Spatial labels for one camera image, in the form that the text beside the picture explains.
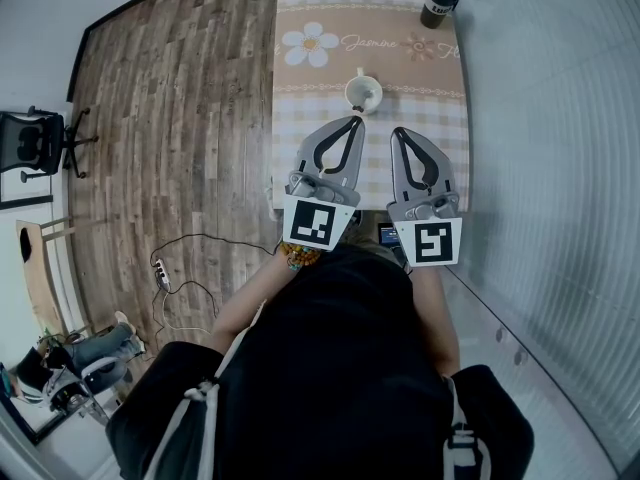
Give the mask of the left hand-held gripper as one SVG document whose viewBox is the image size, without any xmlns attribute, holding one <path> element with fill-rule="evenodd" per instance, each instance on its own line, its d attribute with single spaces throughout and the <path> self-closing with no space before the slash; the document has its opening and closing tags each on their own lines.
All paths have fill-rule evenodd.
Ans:
<svg viewBox="0 0 640 480">
<path fill-rule="evenodd" d="M 323 156 L 343 143 L 338 163 Z M 355 190 L 365 143 L 361 117 L 330 121 L 301 143 L 284 202 L 283 241 L 332 251 L 353 217 L 361 196 Z"/>
</svg>

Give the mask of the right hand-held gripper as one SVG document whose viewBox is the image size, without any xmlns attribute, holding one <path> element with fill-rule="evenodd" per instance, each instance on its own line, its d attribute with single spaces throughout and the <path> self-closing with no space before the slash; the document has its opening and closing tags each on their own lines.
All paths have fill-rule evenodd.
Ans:
<svg viewBox="0 0 640 480">
<path fill-rule="evenodd" d="M 405 127 L 393 130 L 390 145 L 396 202 L 390 203 L 387 211 L 409 266 L 456 264 L 462 218 L 457 215 L 459 196 L 453 192 L 449 158 L 428 138 Z M 419 179 L 412 175 L 408 151 L 423 166 Z"/>
</svg>

